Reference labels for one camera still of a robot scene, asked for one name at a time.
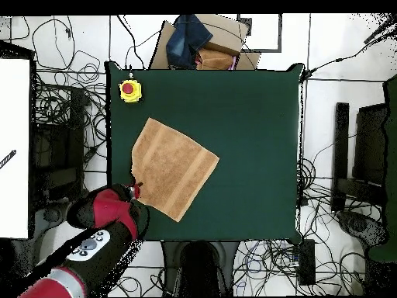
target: towel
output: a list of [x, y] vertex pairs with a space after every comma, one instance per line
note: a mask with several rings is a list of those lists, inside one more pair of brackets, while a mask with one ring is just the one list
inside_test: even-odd
[[179, 222], [219, 158], [193, 139], [149, 118], [133, 146], [131, 172], [140, 202]]
[[233, 56], [205, 48], [198, 51], [196, 60], [197, 70], [227, 70], [233, 64]]

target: emergency stop button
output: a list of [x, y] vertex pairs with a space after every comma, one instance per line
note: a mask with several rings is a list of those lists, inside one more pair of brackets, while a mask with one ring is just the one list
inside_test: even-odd
[[124, 80], [119, 84], [120, 98], [124, 102], [139, 102], [142, 97], [141, 85], [137, 80]]
[[132, 94], [133, 93], [133, 85], [131, 85], [130, 83], [125, 83], [123, 85], [123, 91], [126, 94]]

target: green table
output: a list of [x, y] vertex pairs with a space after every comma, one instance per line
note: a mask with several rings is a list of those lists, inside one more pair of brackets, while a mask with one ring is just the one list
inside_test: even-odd
[[131, 150], [149, 117], [219, 156], [179, 223], [150, 208], [146, 240], [296, 237], [299, 76], [288, 71], [134, 71], [143, 101], [126, 104], [126, 80], [106, 62], [108, 184], [130, 182]]

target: floor tile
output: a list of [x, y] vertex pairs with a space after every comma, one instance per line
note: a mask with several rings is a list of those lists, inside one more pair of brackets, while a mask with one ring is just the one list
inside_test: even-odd
[[350, 294], [361, 296], [363, 295], [363, 287], [361, 283], [356, 279], [354, 273], [344, 272], [343, 276], [338, 273], [316, 273], [317, 284], [310, 286], [312, 291], [316, 294], [330, 294], [334, 296], [349, 296]]
[[251, 35], [246, 37], [250, 49], [278, 49], [278, 14], [240, 14], [252, 18]]
[[[380, 15], [312, 14], [309, 68], [357, 53], [380, 25], [374, 19]], [[320, 68], [313, 77], [387, 80], [397, 73], [395, 45], [395, 40], [376, 43], [354, 58]]]
[[161, 243], [159, 241], [144, 241], [130, 266], [164, 266]]
[[309, 14], [283, 14], [281, 53], [264, 53], [258, 68], [276, 71], [288, 70], [291, 65], [307, 65]]
[[[39, 61], [37, 68], [47, 66], [62, 70], [73, 59], [72, 71], [95, 67], [104, 72], [103, 62], [109, 59], [109, 17], [69, 16], [70, 22], [67, 16], [55, 16], [55, 19], [53, 21], [53, 16], [27, 16], [30, 36], [12, 42], [34, 50], [34, 38], [36, 59]], [[69, 39], [66, 28], [72, 28], [74, 42], [73, 38]], [[16, 16], [12, 19], [12, 36], [23, 36], [25, 33], [23, 17]]]

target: black cable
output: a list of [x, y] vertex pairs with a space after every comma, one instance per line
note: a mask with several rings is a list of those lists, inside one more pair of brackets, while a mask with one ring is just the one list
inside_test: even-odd
[[123, 25], [124, 29], [126, 29], [126, 31], [129, 33], [129, 35], [133, 38], [133, 52], [135, 54], [135, 56], [140, 60], [140, 63], [142, 63], [142, 68], [144, 70], [146, 70], [145, 65], [143, 64], [142, 58], [140, 58], [140, 56], [136, 53], [136, 45], [135, 45], [135, 38], [132, 34], [132, 32], [127, 28], [127, 26], [124, 24], [124, 22], [120, 19], [120, 16], [117, 15], [117, 18], [119, 19], [119, 21], [121, 22], [121, 25]]
[[[268, 280], [272, 278], [274, 275], [287, 275], [292, 282], [291, 279], [296, 278], [295, 268], [291, 268], [291, 264], [286, 264], [286, 261], [291, 262], [290, 254], [294, 249], [293, 246], [283, 248], [281, 245], [277, 246], [273, 241], [257, 241], [256, 244], [252, 248], [247, 247], [247, 242], [243, 241], [244, 245], [246, 246], [248, 252], [243, 252], [240, 249], [239, 252], [244, 255], [243, 263], [233, 271], [233, 277], [236, 276], [237, 273], [241, 273], [241, 277], [236, 281], [233, 280], [232, 286], [237, 288], [245, 288], [247, 287], [247, 278], [250, 281], [251, 290], [254, 288], [255, 292], [252, 291], [253, 296], [259, 296], [262, 292], [264, 292], [264, 287]], [[264, 252], [258, 252], [257, 248], [263, 246], [265, 248]], [[273, 262], [271, 262], [270, 266], [267, 264], [267, 260], [273, 258]], [[251, 269], [250, 264], [255, 262], [257, 265], [260, 266], [259, 269]], [[280, 263], [278, 265], [278, 270], [276, 270], [275, 263]], [[250, 274], [258, 274], [259, 272], [264, 273], [264, 277], [251, 276]], [[252, 287], [251, 280], [259, 282], [255, 287]]]
[[351, 58], [356, 57], [358, 54], [362, 53], [364, 50], [368, 49], [368, 48], [369, 48], [370, 46], [372, 46], [373, 44], [378, 43], [378, 42], [380, 42], [380, 41], [383, 41], [383, 40], [387, 39], [387, 38], [390, 37], [390, 36], [395, 36], [396, 33], [397, 33], [397, 27], [395, 26], [395, 28], [394, 28], [392, 31], [383, 34], [382, 36], [376, 38], [375, 40], [372, 40], [370, 43], [365, 44], [365, 45], [364, 45], [357, 53], [355, 53], [354, 55], [347, 56], [347, 57], [336, 58], [336, 59], [334, 59], [334, 60], [332, 60], [332, 61], [329, 61], [329, 62], [327, 62], [327, 63], [325, 63], [325, 64], [323, 64], [323, 65], [320, 65], [320, 66], [317, 67], [317, 68], [313, 68], [312, 70], [308, 70], [308, 71], [306, 72], [306, 74], [305, 74], [305, 79], [311, 77], [312, 74], [313, 74], [314, 72], [316, 72], [316, 71], [319, 70], [320, 68], [323, 68], [323, 67], [325, 67], [325, 66], [327, 66], [327, 65], [329, 65], [329, 64], [332, 64], [332, 63], [339, 63], [339, 62], [341, 62], [341, 61], [345, 61], [345, 60], [348, 60], [348, 59], [351, 59]]
[[[317, 185], [317, 184], [315, 184], [315, 183], [313, 183], [313, 185], [319, 186], [319, 188], [321, 188], [321, 189], [314, 189], [314, 188], [311, 188], [310, 190], [314, 190], [314, 191], [316, 191], [316, 192], [321, 192], [321, 193], [323, 193], [323, 195], [320, 196], [319, 198], [317, 198], [318, 204], [317, 204], [316, 207], [314, 207], [314, 204], [312, 204], [312, 208], [314, 209], [315, 215], [314, 215], [314, 217], [313, 217], [313, 220], [312, 220], [312, 223], [311, 223], [311, 225], [310, 225], [309, 230], [307, 230], [307, 231], [304, 233], [304, 237], [308, 237], [309, 235], [314, 234], [314, 235], [316, 235], [316, 236], [322, 241], [322, 244], [325, 244], [325, 245], [326, 245], [326, 248], [328, 249], [328, 251], [329, 251], [329, 253], [330, 253], [331, 262], [321, 263], [320, 265], [317, 265], [317, 266], [316, 266], [316, 269], [318, 269], [318, 268], [321, 267], [321, 266], [326, 266], [328, 269], [333, 270], [333, 274], [332, 274], [331, 276], [328, 276], [328, 277], [326, 277], [326, 278], [323, 278], [323, 279], [318, 280], [318, 281], [316, 282], [315, 285], [309, 287], [309, 291], [310, 291], [311, 293], [313, 293], [313, 294], [316, 294], [316, 295], [318, 295], [318, 294], [319, 294], [319, 295], [324, 295], [324, 294], [325, 294], [325, 291], [324, 291], [324, 289], [323, 289], [323, 287], [322, 287], [321, 285], [328, 285], [328, 286], [335, 286], [335, 287], [338, 287], [338, 288], [339, 288], [339, 289], [337, 290], [336, 296], [338, 296], [338, 295], [340, 294], [340, 292], [341, 292], [343, 286], [344, 286], [344, 288], [348, 291], [348, 293], [350, 293], [350, 290], [347, 288], [347, 286], [349, 286], [349, 287], [351, 288], [351, 285], [350, 285], [349, 283], [347, 283], [347, 281], [348, 281], [348, 282], [352, 282], [353, 276], [352, 276], [352, 274], [349, 273], [349, 272], [347, 271], [347, 269], [342, 265], [342, 261], [343, 261], [343, 259], [344, 259], [345, 257], [347, 257], [348, 255], [360, 255], [360, 254], [358, 254], [358, 253], [349, 253], [349, 254], [343, 256], [343, 257], [341, 258], [341, 260], [340, 260], [339, 263], [338, 263], [338, 262], [335, 262], [335, 261], [333, 260], [332, 251], [331, 251], [330, 247], [326, 244], [326, 240], [327, 240], [327, 239], [323, 240], [323, 239], [316, 233], [317, 228], [313, 229], [313, 225], [316, 223], [317, 217], [319, 218], [320, 222], [323, 222], [323, 224], [324, 224], [324, 226], [326, 227], [327, 230], [328, 230], [328, 228], [327, 228], [326, 225], [327, 225], [328, 223], [330, 223], [332, 220], [336, 220], [336, 214], [334, 214], [334, 215], [331, 214], [329, 211], [327, 211], [327, 210], [323, 207], [323, 203], [326, 204], [327, 206], [329, 206], [329, 203], [324, 202], [323, 200], [330, 196], [330, 189], [324, 188], [323, 186]], [[320, 215], [320, 214], [318, 213], [320, 208], [325, 212], [325, 214], [326, 214], [327, 216], [331, 217], [331, 220], [330, 220], [329, 222], [326, 223], [326, 222], [324, 221], [324, 219], [323, 219], [323, 215]], [[328, 266], [328, 264], [334, 266], [335, 269], [330, 268], [330, 267]], [[338, 265], [339, 265], [339, 270], [340, 270], [340, 271], [339, 271], [339, 275], [338, 275], [338, 272], [337, 272], [337, 266], [338, 266]], [[342, 281], [343, 286], [342, 286], [341, 284], [338, 284], [338, 283], [325, 282], [326, 280], [329, 280], [329, 279], [334, 278], [336, 275], [338, 275], [338, 276], [340, 277], [340, 280]], [[362, 280], [360, 281], [360, 278], [359, 278], [359, 279], [355, 278], [355, 279], [356, 279], [358, 282], [362, 283]], [[316, 291], [314, 290], [315, 287], [316, 287], [317, 289], [320, 290], [318, 293], [316, 293]]]
[[[357, 136], [356, 133], [355, 133], [354, 135], [349, 136], [347, 139], [352, 138], [352, 137], [355, 137], [355, 136]], [[336, 141], [333, 142], [331, 145], [328, 145], [327, 147], [325, 147], [325, 148], [323, 148], [322, 150], [320, 150], [320, 151], [316, 154], [316, 156], [314, 157], [313, 164], [316, 162], [317, 156], [318, 156], [321, 152], [323, 152], [323, 151], [325, 151], [326, 149], [332, 147], [335, 143], [336, 143]]]
[[[87, 171], [88, 163], [95, 156], [106, 158], [106, 156], [99, 153], [98, 149], [105, 143], [105, 133], [99, 128], [99, 125], [105, 122], [105, 99], [103, 96], [99, 95], [100, 90], [105, 90], [104, 83], [95, 83], [99, 79], [99, 66], [100, 60], [82, 50], [75, 50], [74, 46], [74, 35], [73, 35], [73, 26], [67, 17], [67, 20], [70, 25], [70, 29], [61, 22], [59, 19], [52, 18], [40, 26], [38, 26], [32, 35], [33, 48], [36, 50], [36, 44], [34, 41], [35, 33], [45, 24], [50, 23], [51, 21], [59, 22], [64, 25], [67, 31], [70, 34], [70, 38], [73, 40], [73, 54], [71, 58], [71, 62], [69, 64], [65, 63], [64, 56], [60, 52], [57, 47], [57, 28], [54, 26], [54, 34], [55, 34], [55, 45], [57, 47], [58, 52], [64, 62], [65, 69], [69, 69], [69, 67], [74, 63], [74, 59], [76, 56], [81, 53], [95, 60], [95, 62], [88, 62], [85, 66], [83, 66], [80, 70], [77, 70], [75, 73], [72, 72], [64, 72], [59, 68], [46, 67], [49, 69], [49, 73], [54, 73], [54, 80], [59, 86], [56, 85], [47, 85], [43, 82], [42, 78], [37, 75], [37, 88], [36, 88], [36, 122], [37, 123], [49, 123], [49, 124], [57, 124], [67, 126], [70, 129], [76, 129], [80, 127], [84, 127], [84, 140], [83, 145], [84, 148], [87, 148], [87, 152], [85, 152], [85, 168]], [[59, 77], [62, 75], [64, 77], [63, 83], [59, 82]], [[85, 93], [85, 118], [83, 123], [79, 123], [77, 126], [71, 125], [69, 122], [70, 114], [71, 114], [71, 97], [70, 90], [71, 88], [81, 88]], [[92, 135], [92, 144], [88, 142], [88, 129], [91, 130]]]
[[155, 32], [155, 33], [153, 33], [151, 36], [149, 36], [146, 40], [144, 40], [142, 43], [140, 43], [140, 44], [137, 44], [136, 46], [135, 45], [133, 45], [133, 46], [131, 46], [130, 48], [128, 48], [128, 51], [127, 51], [127, 55], [126, 55], [126, 60], [124, 61], [124, 68], [125, 69], [127, 69], [127, 58], [128, 58], [128, 54], [129, 54], [129, 51], [131, 50], [131, 49], [133, 49], [133, 48], [137, 48], [137, 47], [139, 47], [139, 46], [142, 46], [144, 43], [146, 43], [149, 39], [151, 39], [153, 36], [155, 36], [156, 34], [158, 34], [158, 33], [160, 33], [161, 32], [161, 30], [159, 30], [159, 31], [157, 31], [157, 32]]
[[303, 190], [307, 190], [314, 183], [314, 176], [316, 176], [316, 169], [314, 164], [308, 160], [303, 158], [301, 161], [297, 163], [297, 176], [299, 180], [302, 180], [302, 188]]
[[[126, 287], [123, 286], [123, 283], [128, 280], [133, 280], [136, 283], [136, 288], [134, 290], [128, 290]], [[133, 278], [132, 276], [122, 276], [110, 291], [113, 291], [117, 287], [119, 287], [126, 294], [127, 297], [130, 297], [128, 293], [134, 293], [138, 289], [140, 289], [140, 296], [142, 296], [142, 285], [140, 284], [139, 280]]]
[[[283, 273], [286, 274], [285, 271], [277, 264], [277, 262], [274, 261], [274, 257], [273, 254], [271, 253], [271, 262]], [[295, 288], [295, 291], [298, 291], [299, 293], [301, 293], [303, 296], [307, 296], [307, 293], [299, 291], [298, 287], [296, 284], [294, 284], [294, 282], [291, 280], [291, 278], [289, 277], [289, 275], [285, 275], [285, 277], [288, 279], [288, 281], [291, 283], [291, 285]]]
[[67, 21], [69, 22], [69, 26], [71, 27], [71, 28], [70, 28], [70, 31], [71, 31], [71, 39], [73, 40], [73, 56], [72, 56], [71, 61], [69, 62], [69, 64], [68, 64], [68, 65], [65, 65], [65, 68], [52, 68], [52, 67], [49, 67], [49, 66], [42, 65], [42, 64], [40, 63], [40, 60], [39, 60], [39, 54], [37, 53], [36, 44], [35, 44], [35, 42], [34, 42], [34, 36], [35, 36], [36, 32], [37, 32], [42, 26], [44, 26], [44, 25], [46, 25], [46, 24], [48, 24], [48, 23], [50, 23], [50, 22], [52, 22], [52, 21], [54, 21], [54, 23], [55, 23], [55, 22], [59, 22], [59, 23], [61, 23], [61, 24], [65, 27], [65, 29], [69, 29], [69, 27], [67, 27], [67, 25], [66, 25], [64, 22], [60, 21], [59, 19], [49, 19], [49, 20], [47, 20], [46, 22], [40, 24], [40, 25], [33, 31], [33, 34], [32, 34], [32, 43], [33, 43], [33, 49], [34, 49], [34, 51], [35, 51], [35, 53], [36, 53], [36, 60], [37, 60], [38, 65], [42, 66], [43, 68], [49, 68], [49, 69], [53, 69], [53, 70], [67, 70], [67, 69], [71, 66], [71, 64], [73, 63], [74, 56], [75, 56], [75, 52], [74, 52], [74, 51], [75, 51], [75, 42], [74, 42], [73, 28], [72, 28], [72, 26], [71, 26], [71, 20], [69, 19], [69, 16], [67, 16]]
[[343, 260], [347, 257], [347, 256], [350, 256], [350, 255], [356, 255], [356, 256], [360, 256], [361, 258], [363, 258], [364, 259], [364, 261], [366, 262], [366, 259], [365, 259], [365, 257], [362, 255], [362, 254], [359, 254], [359, 253], [357, 253], [357, 252], [348, 252], [347, 254], [345, 254], [345, 255], [343, 255], [341, 258], [340, 258], [340, 262], [339, 262], [339, 269], [340, 269], [340, 278], [342, 279], [342, 284], [343, 284], [343, 287], [345, 288], [345, 290], [347, 291], [347, 293], [349, 294], [349, 295], [354, 295], [353, 293], [351, 293], [350, 292], [350, 290], [346, 287], [346, 283], [344, 282], [344, 280], [345, 280], [345, 278], [344, 278], [344, 276], [343, 276], [343, 270], [342, 270], [342, 262], [343, 262]]
[[[141, 297], [144, 297], [144, 296], [145, 296], [148, 292], [150, 292], [153, 288], [158, 288], [159, 290], [163, 291], [163, 293], [165, 292], [165, 293], [168, 293], [169, 295], [173, 296], [173, 293], [167, 291], [167, 290], [165, 289], [165, 287], [164, 287], [164, 284], [163, 284], [162, 281], [161, 281], [161, 274], [162, 274], [164, 271], [165, 271], [165, 268], [162, 268], [162, 269], [159, 271], [158, 275], [153, 275], [153, 274], [150, 275], [150, 281], [152, 282], [153, 285], [152, 285], [148, 290], [146, 290], [146, 291], [142, 294]], [[153, 277], [156, 277], [156, 278], [157, 278], [157, 281], [156, 281], [156, 282], [153, 281]]]

